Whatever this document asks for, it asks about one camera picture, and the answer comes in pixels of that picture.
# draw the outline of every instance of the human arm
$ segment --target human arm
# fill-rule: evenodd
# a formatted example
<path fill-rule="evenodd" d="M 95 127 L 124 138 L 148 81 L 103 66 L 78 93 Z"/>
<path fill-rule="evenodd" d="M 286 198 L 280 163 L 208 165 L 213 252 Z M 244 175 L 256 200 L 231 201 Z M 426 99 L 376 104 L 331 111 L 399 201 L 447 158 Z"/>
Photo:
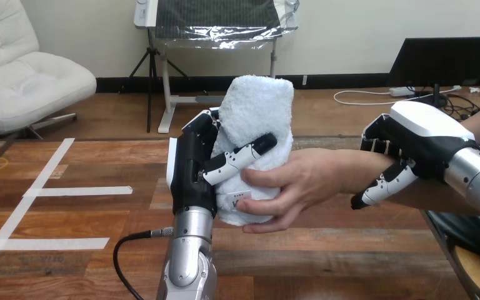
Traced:
<path fill-rule="evenodd" d="M 463 123 L 480 142 L 480 112 Z M 305 208 L 338 193 L 356 194 L 366 189 L 393 163 L 381 154 L 362 151 L 310 149 L 292 154 L 283 167 L 268 172 L 245 170 L 244 179 L 255 186 L 281 187 L 270 201 L 240 201 L 237 208 L 250 214 L 275 215 L 266 224 L 248 225 L 247 233 L 285 230 Z M 450 187 L 437 181 L 418 180 L 388 200 L 418 209 L 457 214 L 477 214 Z"/>

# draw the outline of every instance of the white towel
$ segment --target white towel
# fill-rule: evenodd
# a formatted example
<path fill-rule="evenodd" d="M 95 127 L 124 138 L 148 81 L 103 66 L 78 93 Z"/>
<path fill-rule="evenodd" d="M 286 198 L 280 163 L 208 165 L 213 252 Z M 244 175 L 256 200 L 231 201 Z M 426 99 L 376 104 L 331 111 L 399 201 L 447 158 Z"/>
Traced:
<path fill-rule="evenodd" d="M 291 151 L 291 104 L 294 89 L 291 82 L 268 77 L 243 76 L 236 78 L 220 107 L 221 127 L 212 156 L 231 152 L 236 147 L 273 133 L 277 146 L 248 166 L 267 171 L 282 166 Z M 272 216 L 252 216 L 239 212 L 226 199 L 229 193 L 251 190 L 254 200 L 273 199 L 280 189 L 248 186 L 237 174 L 216 186 L 218 215 L 228 224 L 242 226 L 263 223 Z"/>

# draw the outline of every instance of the robotic arm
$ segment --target robotic arm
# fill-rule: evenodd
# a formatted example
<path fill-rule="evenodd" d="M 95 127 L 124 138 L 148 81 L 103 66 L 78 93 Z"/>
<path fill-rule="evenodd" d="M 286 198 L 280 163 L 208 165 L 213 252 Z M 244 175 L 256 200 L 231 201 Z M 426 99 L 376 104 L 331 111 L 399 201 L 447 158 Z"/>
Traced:
<path fill-rule="evenodd" d="M 212 230 L 216 216 L 214 185 L 235 175 L 271 150 L 271 133 L 211 159 L 219 129 L 219 111 L 198 114 L 171 139 L 167 184 L 174 200 L 173 235 L 157 300 L 207 300 L 216 289 L 212 262 Z"/>
<path fill-rule="evenodd" d="M 353 209 L 381 203 L 417 178 L 450 185 L 480 212 L 480 149 L 474 134 L 438 109 L 398 102 L 363 132 L 361 150 L 397 161 L 351 200 Z"/>

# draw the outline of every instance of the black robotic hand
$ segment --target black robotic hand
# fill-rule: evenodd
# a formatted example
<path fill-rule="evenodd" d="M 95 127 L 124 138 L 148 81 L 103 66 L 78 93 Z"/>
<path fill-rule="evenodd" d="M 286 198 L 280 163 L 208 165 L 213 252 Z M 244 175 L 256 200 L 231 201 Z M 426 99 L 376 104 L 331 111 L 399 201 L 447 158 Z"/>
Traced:
<path fill-rule="evenodd" d="M 192 206 L 217 212 L 214 185 L 230 178 L 271 150 L 277 139 L 265 134 L 249 144 L 211 159 L 220 128 L 219 109 L 200 112 L 171 139 L 167 183 L 174 199 L 173 213 Z"/>

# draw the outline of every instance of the white chair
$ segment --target white chair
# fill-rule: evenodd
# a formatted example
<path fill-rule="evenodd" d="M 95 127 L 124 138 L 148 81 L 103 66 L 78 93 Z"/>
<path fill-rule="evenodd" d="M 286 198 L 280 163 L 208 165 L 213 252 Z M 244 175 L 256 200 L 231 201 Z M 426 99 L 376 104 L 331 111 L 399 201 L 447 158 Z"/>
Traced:
<path fill-rule="evenodd" d="M 76 114 L 40 120 L 95 93 L 96 79 L 87 69 L 38 51 L 21 2 L 0 0 L 0 135 L 26 128 L 39 137 L 36 129 Z"/>

